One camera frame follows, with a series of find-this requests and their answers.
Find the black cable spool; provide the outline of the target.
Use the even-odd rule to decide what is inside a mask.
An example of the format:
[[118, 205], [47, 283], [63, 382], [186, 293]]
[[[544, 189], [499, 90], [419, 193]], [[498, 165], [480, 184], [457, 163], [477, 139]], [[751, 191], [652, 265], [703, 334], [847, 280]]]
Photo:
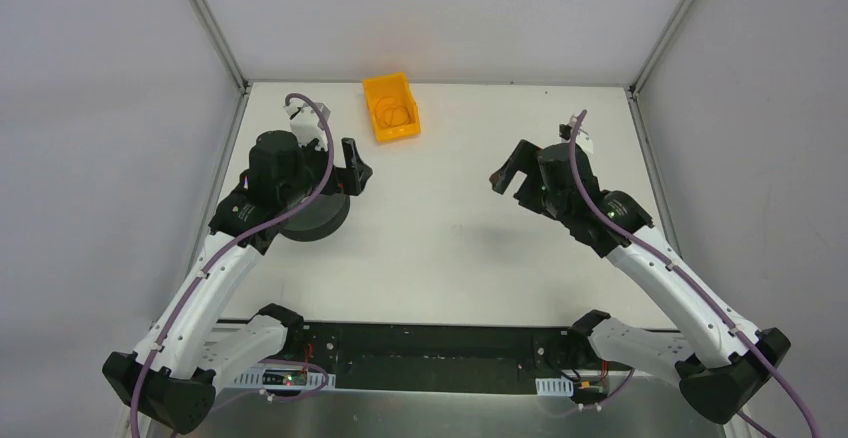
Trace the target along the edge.
[[301, 212], [284, 222], [279, 234], [297, 242], [322, 240], [345, 222], [351, 199], [344, 194], [320, 195]]

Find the yellow plastic bin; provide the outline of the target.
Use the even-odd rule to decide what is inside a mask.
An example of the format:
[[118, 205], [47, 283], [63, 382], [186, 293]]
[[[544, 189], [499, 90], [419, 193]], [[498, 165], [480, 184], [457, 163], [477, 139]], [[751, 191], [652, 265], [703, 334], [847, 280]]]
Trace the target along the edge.
[[421, 123], [417, 103], [404, 73], [362, 81], [366, 105], [378, 143], [418, 136]]

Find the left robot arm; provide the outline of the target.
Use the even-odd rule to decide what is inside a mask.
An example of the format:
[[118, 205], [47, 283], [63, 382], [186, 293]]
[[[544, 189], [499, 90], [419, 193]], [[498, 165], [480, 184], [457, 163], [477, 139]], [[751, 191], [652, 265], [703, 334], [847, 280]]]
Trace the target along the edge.
[[364, 190], [373, 170], [354, 139], [343, 138], [340, 150], [342, 167], [318, 137], [282, 130], [258, 136], [177, 295], [133, 351], [111, 353], [102, 367], [135, 415], [188, 434], [205, 420], [216, 395], [249, 368], [272, 356], [286, 363], [307, 359], [303, 317], [274, 303], [217, 343], [207, 338], [241, 281], [296, 217], [327, 216], [311, 227], [312, 240], [344, 222], [351, 197]]

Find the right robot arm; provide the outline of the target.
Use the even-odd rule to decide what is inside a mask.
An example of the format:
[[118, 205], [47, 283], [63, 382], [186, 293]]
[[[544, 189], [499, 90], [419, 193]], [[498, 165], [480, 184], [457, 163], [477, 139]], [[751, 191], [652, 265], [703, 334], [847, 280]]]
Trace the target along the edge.
[[590, 368], [604, 360], [647, 372], [677, 387], [702, 417], [728, 423], [768, 382], [789, 338], [777, 327], [758, 327], [711, 291], [633, 197], [600, 187], [580, 147], [522, 140], [490, 176], [492, 189], [504, 193], [519, 172], [526, 176], [514, 195], [521, 207], [561, 223], [630, 277], [677, 329], [650, 332], [592, 310], [569, 329], [572, 362]]

